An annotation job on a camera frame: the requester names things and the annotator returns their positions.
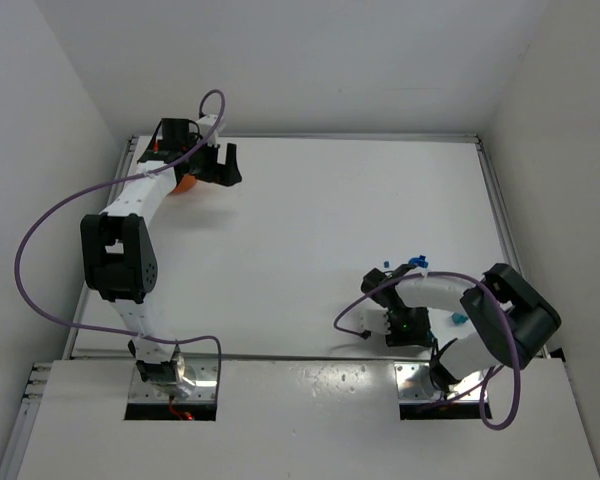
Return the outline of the teal lego brick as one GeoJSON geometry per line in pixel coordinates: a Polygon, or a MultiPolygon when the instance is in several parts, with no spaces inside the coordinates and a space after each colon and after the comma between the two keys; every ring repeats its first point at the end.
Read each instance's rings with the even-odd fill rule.
{"type": "Polygon", "coordinates": [[[452,322],[455,325],[462,325],[468,321],[468,317],[462,314],[454,313],[451,317],[452,322]]]}

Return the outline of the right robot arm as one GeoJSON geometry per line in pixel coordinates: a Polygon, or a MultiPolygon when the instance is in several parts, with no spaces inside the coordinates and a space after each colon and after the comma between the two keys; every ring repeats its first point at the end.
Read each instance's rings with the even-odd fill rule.
{"type": "Polygon", "coordinates": [[[425,387],[447,394],[466,376],[498,365],[526,368],[562,325],[557,311],[513,267],[494,264],[477,284],[456,275],[427,276],[403,264],[393,273],[374,268],[362,279],[361,292],[384,309],[363,334],[380,333],[388,347],[430,348],[425,387]],[[429,311],[465,316],[474,331],[440,347],[429,311]]]}

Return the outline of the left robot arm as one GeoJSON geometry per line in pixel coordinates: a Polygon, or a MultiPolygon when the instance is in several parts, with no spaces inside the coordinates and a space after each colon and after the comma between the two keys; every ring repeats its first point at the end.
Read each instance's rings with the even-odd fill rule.
{"type": "Polygon", "coordinates": [[[218,160],[221,128],[216,115],[162,119],[120,194],[80,223],[87,286],[129,330],[128,348],[141,380],[171,398],[190,395],[195,378],[152,294],[159,269],[149,225],[163,200],[189,180],[224,187],[241,182],[236,145],[228,144],[225,161],[218,160]]]}

